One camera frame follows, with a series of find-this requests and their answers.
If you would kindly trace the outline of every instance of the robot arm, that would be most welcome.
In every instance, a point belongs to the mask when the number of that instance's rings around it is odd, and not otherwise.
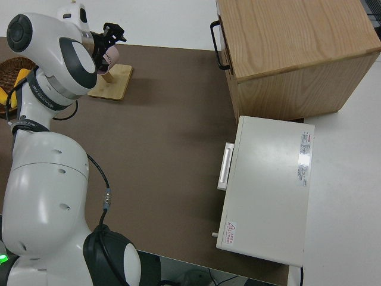
[[[95,86],[106,50],[125,41],[118,25],[106,23],[104,29],[103,34],[89,31],[81,4],[61,8],[58,18],[19,14],[8,26],[10,48],[38,68],[16,93],[2,238],[20,258],[7,286],[139,284],[133,244],[103,223],[94,232],[86,224],[86,152],[71,138],[44,132],[54,116]]]

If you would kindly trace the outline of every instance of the cable connector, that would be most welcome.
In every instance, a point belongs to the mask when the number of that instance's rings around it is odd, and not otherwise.
[[[111,189],[107,188],[103,199],[103,209],[108,210],[111,205]]]

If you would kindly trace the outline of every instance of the wooden cabinet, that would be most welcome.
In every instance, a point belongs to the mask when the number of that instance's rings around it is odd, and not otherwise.
[[[338,111],[381,51],[359,0],[217,0],[235,116]]]

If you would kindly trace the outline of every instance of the label sticker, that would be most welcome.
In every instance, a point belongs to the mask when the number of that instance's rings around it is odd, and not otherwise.
[[[234,244],[234,237],[236,233],[237,223],[236,222],[227,222],[226,223],[226,235],[225,235],[225,243],[226,244]]]
[[[298,160],[298,183],[302,186],[308,185],[311,160],[311,134],[304,132],[300,140]]]

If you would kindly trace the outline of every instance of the brown tabletop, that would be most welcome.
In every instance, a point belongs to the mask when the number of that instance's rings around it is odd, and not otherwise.
[[[224,192],[217,189],[225,142],[236,123],[213,51],[119,45],[134,71],[122,101],[83,97],[51,130],[75,139],[113,190],[105,223],[139,250],[286,285],[288,266],[216,248]],[[15,55],[0,38],[0,61]],[[60,116],[69,114],[72,107]],[[11,167],[11,133],[0,119],[0,205]],[[86,220],[99,221],[104,182],[91,166]]]

